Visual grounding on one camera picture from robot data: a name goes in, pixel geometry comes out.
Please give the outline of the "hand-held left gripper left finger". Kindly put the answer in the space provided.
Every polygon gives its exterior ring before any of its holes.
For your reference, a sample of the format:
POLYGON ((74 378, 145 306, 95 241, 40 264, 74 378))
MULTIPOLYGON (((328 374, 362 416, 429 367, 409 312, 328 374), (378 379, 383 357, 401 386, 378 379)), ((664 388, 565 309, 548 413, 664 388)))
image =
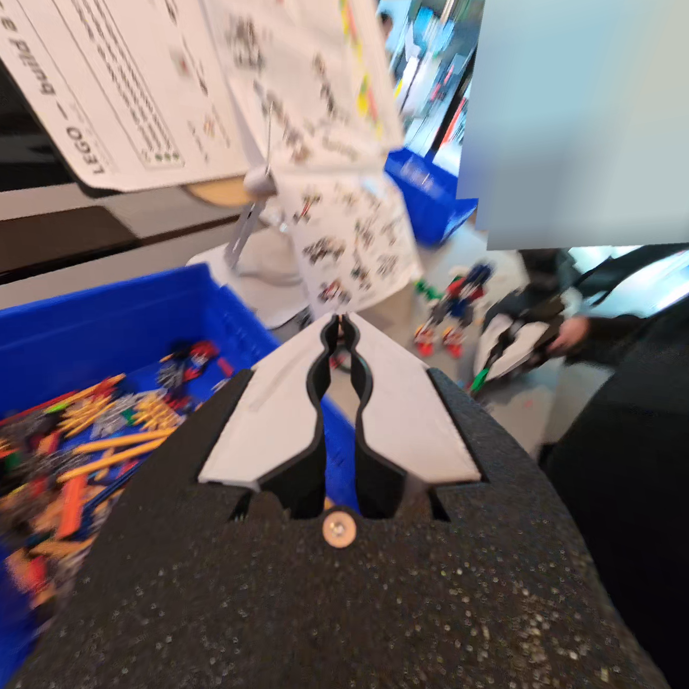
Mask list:
POLYGON ((339 317, 326 314, 251 368, 234 411, 198 475, 201 484, 272 493, 294 519, 323 511, 323 397, 339 317))

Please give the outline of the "round tan board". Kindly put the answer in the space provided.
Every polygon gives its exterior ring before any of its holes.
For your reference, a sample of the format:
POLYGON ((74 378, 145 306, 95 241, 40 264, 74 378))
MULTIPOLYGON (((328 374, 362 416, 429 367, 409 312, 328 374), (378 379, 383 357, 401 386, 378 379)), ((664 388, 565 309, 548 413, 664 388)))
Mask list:
POLYGON ((258 200, 247 191, 242 176, 189 184, 183 188, 197 200, 221 208, 242 207, 258 200))

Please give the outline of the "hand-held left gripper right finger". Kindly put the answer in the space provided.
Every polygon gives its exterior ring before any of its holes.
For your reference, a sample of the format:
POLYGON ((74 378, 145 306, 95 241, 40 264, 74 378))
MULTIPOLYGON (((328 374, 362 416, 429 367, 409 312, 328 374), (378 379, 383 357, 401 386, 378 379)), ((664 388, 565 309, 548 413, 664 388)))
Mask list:
POLYGON ((368 519, 395 516, 409 493, 482 481, 433 369, 357 314, 342 316, 355 424, 355 487, 368 519))

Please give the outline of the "pile of colourful construction pieces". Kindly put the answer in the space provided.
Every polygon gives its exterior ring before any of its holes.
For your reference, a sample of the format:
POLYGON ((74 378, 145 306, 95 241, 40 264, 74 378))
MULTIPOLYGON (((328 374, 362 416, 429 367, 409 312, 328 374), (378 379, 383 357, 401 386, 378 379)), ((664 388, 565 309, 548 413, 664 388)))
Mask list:
POLYGON ((71 450, 177 429, 234 373, 211 340, 181 342, 160 359, 152 389, 119 374, 1 421, 1 564, 30 611, 51 615, 66 596, 127 483, 152 454, 58 484, 66 471, 137 445, 71 450))

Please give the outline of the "grey metal stand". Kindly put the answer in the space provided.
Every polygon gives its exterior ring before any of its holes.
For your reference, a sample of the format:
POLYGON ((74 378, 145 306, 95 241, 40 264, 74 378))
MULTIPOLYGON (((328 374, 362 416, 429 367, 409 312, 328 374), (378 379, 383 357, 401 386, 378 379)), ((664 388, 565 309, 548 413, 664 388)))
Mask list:
POLYGON ((278 277, 272 276, 265 269, 246 271, 240 265, 240 257, 246 247, 248 239, 258 228, 260 215, 268 200, 277 193, 275 180, 271 170, 271 134, 274 104, 269 102, 266 126, 266 150, 262 152, 254 134, 250 131, 246 118, 238 115, 240 142, 249 166, 249 171, 243 181, 243 189, 249 196, 247 208, 240 215, 233 229, 231 239, 226 246, 224 258, 228 269, 237 277, 251 277, 268 284, 277 285, 278 277))

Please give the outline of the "person's right hand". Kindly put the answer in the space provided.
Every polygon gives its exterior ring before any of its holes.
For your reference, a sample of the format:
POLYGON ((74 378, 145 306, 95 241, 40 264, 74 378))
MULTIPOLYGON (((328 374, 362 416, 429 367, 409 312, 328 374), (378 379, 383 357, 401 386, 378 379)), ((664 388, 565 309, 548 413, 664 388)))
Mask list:
POLYGON ((590 331, 590 319, 575 315, 564 320, 556 338, 548 346, 551 357, 564 357, 575 352, 586 340, 590 331))

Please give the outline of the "long orange rod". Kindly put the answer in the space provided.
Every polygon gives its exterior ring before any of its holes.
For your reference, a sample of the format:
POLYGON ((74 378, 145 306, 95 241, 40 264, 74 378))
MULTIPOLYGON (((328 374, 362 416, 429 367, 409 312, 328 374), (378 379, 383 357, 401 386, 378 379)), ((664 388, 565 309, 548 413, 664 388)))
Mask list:
POLYGON ((176 430, 176 428, 165 428, 145 433, 142 432, 119 437, 109 437, 103 440, 91 441, 78 445, 74 447, 71 452, 73 454, 94 453, 108 449, 117 449, 119 447, 128 447, 131 445, 149 444, 151 442, 165 440, 176 430))
POLYGON ((155 438, 149 442, 139 444, 133 449, 128 449, 123 452, 115 453, 107 458, 100 459, 98 461, 91 461, 90 463, 84 464, 75 469, 71 469, 60 474, 56 481, 58 484, 63 484, 69 482, 74 478, 78 478, 83 475, 90 475, 100 470, 108 469, 117 464, 123 464, 126 461, 140 458, 143 455, 150 454, 153 450, 159 448, 166 440, 168 435, 163 435, 162 437, 155 438))

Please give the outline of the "black office chair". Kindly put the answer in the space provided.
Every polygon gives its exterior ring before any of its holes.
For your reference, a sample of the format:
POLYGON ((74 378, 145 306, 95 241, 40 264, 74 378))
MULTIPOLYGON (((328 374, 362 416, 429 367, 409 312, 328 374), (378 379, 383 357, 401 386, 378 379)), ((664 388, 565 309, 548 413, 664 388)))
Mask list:
POLYGON ((598 266, 582 273, 571 285, 592 306, 602 304, 623 281, 648 266, 688 250, 687 243, 643 245, 622 256, 606 258, 598 266))

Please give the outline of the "colourful construction toy model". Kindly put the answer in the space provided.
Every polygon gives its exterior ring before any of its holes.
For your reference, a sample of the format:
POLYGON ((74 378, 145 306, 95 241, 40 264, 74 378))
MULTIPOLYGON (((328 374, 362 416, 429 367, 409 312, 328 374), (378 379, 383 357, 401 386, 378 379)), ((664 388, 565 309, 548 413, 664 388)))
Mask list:
POLYGON ((413 346, 421 357, 432 356, 437 343, 451 357, 461 357, 465 331, 474 320, 476 304, 485 297, 493 272, 494 266, 482 261, 469 268, 457 268, 443 290, 424 279, 415 283, 415 292, 428 306, 426 320, 413 337, 413 346))

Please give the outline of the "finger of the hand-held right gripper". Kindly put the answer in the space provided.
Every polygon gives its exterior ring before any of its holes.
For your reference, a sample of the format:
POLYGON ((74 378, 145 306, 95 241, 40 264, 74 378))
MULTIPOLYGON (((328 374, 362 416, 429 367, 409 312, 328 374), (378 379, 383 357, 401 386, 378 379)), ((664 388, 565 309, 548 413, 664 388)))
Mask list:
POLYGON ((510 344, 490 366, 487 381, 491 382, 515 373, 525 366, 536 350, 555 337, 555 326, 545 322, 525 323, 516 331, 510 344))
POLYGON ((494 351, 502 350, 500 338, 508 332, 512 326, 512 317, 509 315, 495 315, 489 322, 484 323, 484 329, 478 338, 475 357, 473 361, 473 374, 478 376, 485 369, 489 369, 488 363, 494 351))

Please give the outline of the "person's right forearm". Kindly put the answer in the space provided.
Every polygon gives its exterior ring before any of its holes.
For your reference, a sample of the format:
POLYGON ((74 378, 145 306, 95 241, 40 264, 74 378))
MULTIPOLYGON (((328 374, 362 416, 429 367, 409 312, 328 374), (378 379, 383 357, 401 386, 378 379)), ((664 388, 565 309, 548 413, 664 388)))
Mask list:
POLYGON ((615 317, 576 315, 565 323, 581 331, 568 349, 568 365, 588 363, 610 368, 649 363, 652 346, 649 335, 659 320, 658 315, 641 318, 632 314, 615 317))

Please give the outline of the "printed instruction sheet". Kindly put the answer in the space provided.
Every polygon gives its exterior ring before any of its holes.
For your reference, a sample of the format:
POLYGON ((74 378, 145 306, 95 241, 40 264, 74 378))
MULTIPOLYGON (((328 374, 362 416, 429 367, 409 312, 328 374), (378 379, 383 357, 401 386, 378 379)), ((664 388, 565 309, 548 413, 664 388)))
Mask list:
POLYGON ((401 191, 404 131, 374 1, 203 1, 240 123, 276 191, 315 316, 420 277, 401 191))

